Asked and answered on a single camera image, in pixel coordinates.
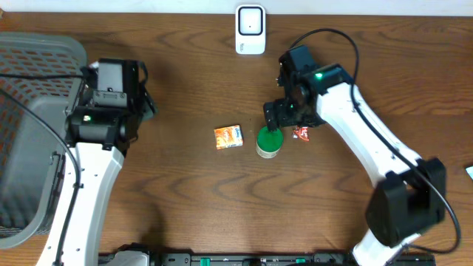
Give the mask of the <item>red chocolate bar wrapper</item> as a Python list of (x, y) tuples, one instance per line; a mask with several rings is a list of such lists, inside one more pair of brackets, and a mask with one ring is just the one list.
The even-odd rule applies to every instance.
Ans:
[(300, 139), (305, 142), (308, 142), (310, 140), (309, 135), (308, 135), (308, 127), (306, 126), (297, 126), (293, 130), (293, 138), (294, 139)]

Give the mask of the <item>green lid jar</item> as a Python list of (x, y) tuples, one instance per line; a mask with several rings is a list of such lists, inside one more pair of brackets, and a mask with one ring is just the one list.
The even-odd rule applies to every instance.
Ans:
[(267, 126), (260, 129), (256, 139), (256, 152), (265, 159), (274, 158), (284, 142), (280, 129), (270, 131)]

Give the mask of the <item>small orange snack box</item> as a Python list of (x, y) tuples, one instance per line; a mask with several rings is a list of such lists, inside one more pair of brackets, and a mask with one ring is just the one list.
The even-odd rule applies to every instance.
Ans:
[(214, 136), (217, 150), (242, 146), (244, 143), (240, 125), (215, 129)]

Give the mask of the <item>light green tissue pack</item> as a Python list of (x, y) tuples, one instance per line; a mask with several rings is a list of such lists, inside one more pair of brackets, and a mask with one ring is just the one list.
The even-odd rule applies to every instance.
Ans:
[(473, 166), (466, 168), (466, 173), (473, 179)]

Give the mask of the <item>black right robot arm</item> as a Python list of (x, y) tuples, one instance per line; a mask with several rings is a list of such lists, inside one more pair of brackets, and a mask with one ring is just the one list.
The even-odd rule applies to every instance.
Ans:
[(446, 169), (403, 144), (363, 99), (340, 64), (320, 66), (305, 45), (279, 57), (285, 96), (264, 104), (270, 133), (284, 127), (331, 126), (358, 158), (374, 192), (368, 231), (353, 248), (358, 265), (387, 265), (446, 214)]

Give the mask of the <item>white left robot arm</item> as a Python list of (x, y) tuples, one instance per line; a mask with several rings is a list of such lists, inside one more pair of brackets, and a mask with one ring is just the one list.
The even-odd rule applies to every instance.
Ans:
[(82, 69), (64, 125), (64, 181), (38, 265), (97, 265), (113, 185), (140, 124), (157, 108), (142, 61), (102, 58)]

